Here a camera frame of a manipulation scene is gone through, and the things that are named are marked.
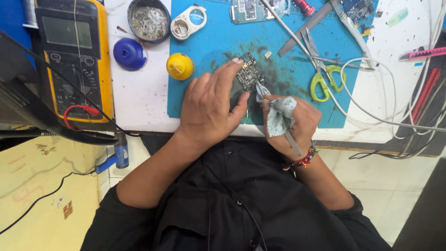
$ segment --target circuit board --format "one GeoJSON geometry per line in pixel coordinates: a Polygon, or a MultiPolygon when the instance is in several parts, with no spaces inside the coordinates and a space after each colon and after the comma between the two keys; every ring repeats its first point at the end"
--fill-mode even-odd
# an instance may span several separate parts
{"type": "Polygon", "coordinates": [[[237,73],[237,79],[240,81],[243,89],[247,92],[255,92],[256,91],[256,81],[259,81],[260,84],[265,85],[266,79],[263,75],[258,75],[256,70],[256,59],[248,53],[249,61],[244,62],[242,68],[237,73]]]}
{"type": "Polygon", "coordinates": [[[344,11],[357,24],[364,17],[368,17],[375,10],[372,0],[344,0],[344,11]]]}
{"type": "MultiPolygon", "coordinates": [[[[290,13],[291,0],[269,0],[269,4],[280,18],[290,13]]],[[[232,0],[229,14],[236,25],[274,19],[261,0],[232,0]]]]}

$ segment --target fingernail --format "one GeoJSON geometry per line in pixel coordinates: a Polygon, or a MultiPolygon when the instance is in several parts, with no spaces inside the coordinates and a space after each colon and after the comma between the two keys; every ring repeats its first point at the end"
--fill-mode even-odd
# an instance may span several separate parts
{"type": "Polygon", "coordinates": [[[269,101],[266,100],[266,99],[262,100],[262,110],[263,110],[264,112],[266,112],[266,111],[269,110],[269,103],[268,103],[268,102],[269,102],[269,101]]]}

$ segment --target red probe wire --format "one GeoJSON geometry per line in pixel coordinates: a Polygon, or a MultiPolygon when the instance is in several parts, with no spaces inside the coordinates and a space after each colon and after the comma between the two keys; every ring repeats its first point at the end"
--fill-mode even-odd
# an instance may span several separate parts
{"type": "Polygon", "coordinates": [[[68,124],[68,118],[67,118],[68,111],[71,110],[72,108],[82,108],[84,111],[86,111],[87,113],[89,113],[93,116],[99,115],[99,111],[96,108],[90,107],[88,105],[72,105],[72,106],[68,107],[65,110],[65,112],[63,113],[63,120],[65,121],[65,125],[72,130],[74,130],[74,128],[71,127],[70,124],[68,124]]]}

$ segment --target blue silicone mat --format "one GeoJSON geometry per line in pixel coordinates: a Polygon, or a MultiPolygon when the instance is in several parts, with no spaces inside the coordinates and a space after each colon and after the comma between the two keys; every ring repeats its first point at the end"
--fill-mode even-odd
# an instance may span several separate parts
{"type": "MultiPolygon", "coordinates": [[[[307,2],[316,10],[325,4],[323,0],[308,0],[307,2]]],[[[308,58],[299,54],[303,52],[302,49],[296,45],[283,57],[279,56],[278,51],[290,38],[279,22],[271,20],[235,25],[229,16],[229,8],[232,4],[230,0],[172,0],[172,17],[177,17],[193,4],[206,9],[207,23],[185,41],[171,37],[170,53],[180,52],[188,55],[196,64],[196,71],[190,79],[184,81],[169,77],[167,104],[169,117],[180,117],[184,92],[192,78],[199,77],[204,72],[213,72],[235,57],[243,56],[245,60],[249,60],[247,53],[251,53],[257,60],[256,68],[259,74],[266,76],[266,87],[272,94],[296,95],[310,102],[322,112],[319,128],[344,127],[346,118],[331,99],[323,103],[312,101],[310,83],[316,71],[308,58]],[[268,59],[264,57],[267,51],[273,53],[268,59]]],[[[377,4],[377,1],[373,1],[375,10],[377,4]]],[[[370,27],[373,18],[374,14],[360,24],[364,23],[370,27]]],[[[283,18],[293,31],[299,30],[307,20],[308,18],[305,18],[298,8],[292,8],[291,14],[283,18]]],[[[359,45],[334,12],[329,13],[314,27],[311,35],[321,57],[337,58],[343,62],[362,57],[359,45]]],[[[347,87],[350,91],[353,90],[358,71],[358,69],[346,68],[347,87]]],[[[338,85],[341,84],[339,74],[335,73],[334,79],[338,85]]],[[[341,107],[347,111],[350,99],[345,91],[335,93],[333,89],[331,90],[341,107]]],[[[242,86],[235,79],[231,90],[231,108],[237,103],[243,91],[242,86]]],[[[316,95],[322,96],[320,88],[316,89],[316,95]]],[[[249,98],[248,110],[248,119],[246,120],[245,115],[241,123],[246,121],[246,124],[263,125],[262,110],[255,102],[255,95],[249,98]]]]}

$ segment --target white table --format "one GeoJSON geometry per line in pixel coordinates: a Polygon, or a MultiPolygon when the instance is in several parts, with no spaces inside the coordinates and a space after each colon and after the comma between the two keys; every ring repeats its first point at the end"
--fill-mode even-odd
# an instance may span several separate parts
{"type": "MultiPolygon", "coordinates": [[[[108,12],[108,32],[110,51],[121,38],[134,38],[116,29],[117,26],[130,32],[127,21],[127,9],[131,0],[106,0],[108,12]]],[[[162,0],[170,11],[171,1],[162,0]]],[[[372,57],[386,64],[396,78],[397,111],[405,111],[415,85],[423,69],[414,66],[415,61],[399,62],[399,55],[429,44],[430,27],[434,25],[440,11],[440,1],[380,0],[378,11],[383,11],[381,18],[375,18],[372,29],[374,39],[367,45],[372,57]],[[401,23],[390,28],[386,22],[399,10],[407,7],[409,16],[401,23]]],[[[116,122],[126,130],[174,132],[180,120],[167,115],[168,74],[165,62],[169,57],[169,39],[158,45],[150,45],[149,61],[139,71],[122,69],[111,57],[111,74],[115,102],[116,122]]],[[[373,73],[359,71],[353,97],[372,114],[389,118],[393,112],[393,86],[388,72],[381,68],[384,82],[379,71],[373,73]]],[[[377,121],[363,113],[351,102],[348,114],[368,123],[377,121]]],[[[400,113],[395,121],[400,121],[400,113]]],[[[381,129],[367,129],[347,119],[342,129],[318,129],[316,140],[342,142],[384,143],[392,138],[386,125],[381,129]]],[[[232,135],[264,136],[263,126],[240,125],[232,135]]]]}

